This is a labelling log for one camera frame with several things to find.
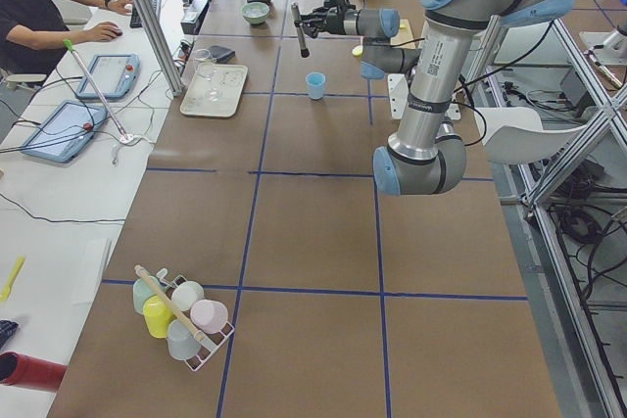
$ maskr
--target white desk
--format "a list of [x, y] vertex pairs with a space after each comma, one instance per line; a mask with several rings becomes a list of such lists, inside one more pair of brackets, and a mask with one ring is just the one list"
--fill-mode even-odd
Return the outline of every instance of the white desk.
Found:
[[[127, 132], [145, 134], [154, 141], [171, 100], [168, 84], [159, 75], [142, 94], [142, 100], [152, 109], [137, 100], [121, 109], [146, 86], [153, 72], [159, 70], [159, 65], [144, 30], [130, 29], [128, 18], [98, 11], [86, 27], [107, 20], [122, 28], [120, 38], [111, 43], [80, 44], [76, 50], [86, 63], [96, 53], [135, 53], [139, 56], [140, 70], [133, 89], [124, 101], [112, 103], [112, 106], [120, 111], [118, 117]], [[177, 45], [182, 32], [179, 30], [176, 36], [175, 28], [164, 27], [164, 30], [171, 38], [170, 43]], [[62, 59], [58, 69], [64, 77], [81, 75], [69, 54]], [[57, 78], [53, 73], [49, 81]], [[72, 84], [77, 87], [79, 82], [76, 80]], [[41, 122], [61, 101], [71, 97], [64, 83], [46, 88], [35, 97], [24, 118]], [[152, 128], [147, 130], [151, 116]], [[32, 131], [31, 127], [14, 127], [0, 148], [20, 146]], [[119, 136], [110, 119], [101, 131]], [[133, 147], [122, 147], [118, 163], [113, 165], [115, 144], [112, 136], [99, 133], [67, 164], [48, 163], [19, 152], [0, 154], [0, 169], [5, 172], [0, 179], [0, 193], [35, 215], [53, 219], [124, 219], [152, 145], [141, 141]], [[121, 232], [121, 223], [49, 223], [34, 220], [21, 209], [0, 200], [0, 229], [0, 283], [4, 284], [17, 256], [26, 256], [13, 293], [0, 304], [0, 319], [20, 324], [20, 329], [3, 351], [14, 350], [67, 364], [93, 302], [93, 294], [85, 295], [85, 292], [95, 292], [99, 282], [101, 257], [84, 259], [85, 249], [91, 246], [91, 241], [109, 239], [110, 253]], [[50, 393], [0, 387], [2, 416], [43, 417], [53, 398]]]

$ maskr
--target blue tablet device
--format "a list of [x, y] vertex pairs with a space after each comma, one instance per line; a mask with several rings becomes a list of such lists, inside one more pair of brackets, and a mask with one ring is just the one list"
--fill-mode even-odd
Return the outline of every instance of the blue tablet device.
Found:
[[66, 100], [22, 145], [22, 153], [58, 163], [69, 162], [107, 119], [100, 105]]
[[[97, 54], [89, 63], [88, 69], [107, 100], [121, 100], [137, 78], [139, 58], [136, 54]], [[76, 97], [80, 100], [98, 99], [87, 77], [78, 85]]]

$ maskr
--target person's hand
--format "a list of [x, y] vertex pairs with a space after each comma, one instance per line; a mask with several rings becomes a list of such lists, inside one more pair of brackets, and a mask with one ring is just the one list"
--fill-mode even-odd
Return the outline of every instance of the person's hand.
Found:
[[120, 15], [130, 15], [133, 0], [112, 0], [109, 2], [109, 10]]
[[113, 22], [102, 22], [85, 30], [88, 41], [107, 42], [121, 35], [121, 29]]

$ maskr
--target person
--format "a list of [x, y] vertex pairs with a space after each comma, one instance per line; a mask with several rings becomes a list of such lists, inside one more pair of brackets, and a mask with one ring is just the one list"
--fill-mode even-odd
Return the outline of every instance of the person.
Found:
[[[130, 13], [132, 0], [72, 0], [121, 15]], [[12, 73], [48, 75], [66, 52], [64, 39], [74, 44], [112, 41], [121, 34], [113, 22], [69, 31], [52, 0], [0, 0], [0, 54], [12, 64]]]

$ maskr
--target black shirt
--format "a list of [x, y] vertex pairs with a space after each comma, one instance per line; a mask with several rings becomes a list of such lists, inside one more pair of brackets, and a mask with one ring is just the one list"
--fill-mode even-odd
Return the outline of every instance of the black shirt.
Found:
[[34, 50], [7, 41], [7, 34], [21, 24], [33, 31], [68, 31], [52, 0], [0, 0], [0, 54], [15, 63], [13, 73], [45, 73], [54, 70], [65, 49]]

